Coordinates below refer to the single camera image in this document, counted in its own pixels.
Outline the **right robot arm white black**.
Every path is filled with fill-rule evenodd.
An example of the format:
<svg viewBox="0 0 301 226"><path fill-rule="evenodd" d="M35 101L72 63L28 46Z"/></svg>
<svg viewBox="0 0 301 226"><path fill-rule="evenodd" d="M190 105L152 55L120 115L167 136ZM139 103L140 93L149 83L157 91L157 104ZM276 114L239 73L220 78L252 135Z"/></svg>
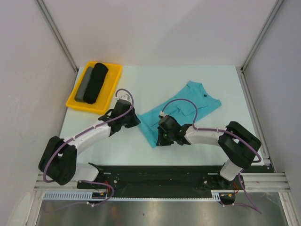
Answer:
<svg viewBox="0 0 301 226"><path fill-rule="evenodd" d="M180 125L170 115L160 116L158 122L157 146L207 144L219 146L228 160L222 166L217 177L217 184L228 189L235 177L261 157L258 151L261 141L236 121L231 121L224 128L196 128L193 124Z"/></svg>

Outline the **turquoise t-shirt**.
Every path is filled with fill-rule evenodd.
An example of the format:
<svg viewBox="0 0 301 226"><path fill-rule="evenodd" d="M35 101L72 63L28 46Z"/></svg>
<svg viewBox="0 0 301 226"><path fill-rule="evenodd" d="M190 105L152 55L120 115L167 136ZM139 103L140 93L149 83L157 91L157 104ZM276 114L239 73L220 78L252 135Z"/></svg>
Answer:
<svg viewBox="0 0 301 226"><path fill-rule="evenodd" d="M159 113L174 117L181 125L193 122L197 112L197 121L209 115L222 103L219 99L211 97L202 83L189 81L172 98L154 107L153 109L138 115L140 131L145 136L149 145L154 148L158 141Z"/></svg>

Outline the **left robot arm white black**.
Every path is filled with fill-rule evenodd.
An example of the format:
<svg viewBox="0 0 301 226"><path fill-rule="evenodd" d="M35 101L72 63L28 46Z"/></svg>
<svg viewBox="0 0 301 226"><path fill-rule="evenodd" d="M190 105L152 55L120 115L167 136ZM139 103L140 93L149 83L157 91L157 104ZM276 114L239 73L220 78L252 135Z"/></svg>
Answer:
<svg viewBox="0 0 301 226"><path fill-rule="evenodd" d="M114 108L98 118L97 122L77 135L49 139L38 169L45 181L63 186L72 180L87 181L93 188L103 185L101 170L92 163L78 163L77 157L94 143L111 137L122 127L131 128L140 124L131 102L119 99Z"/></svg>

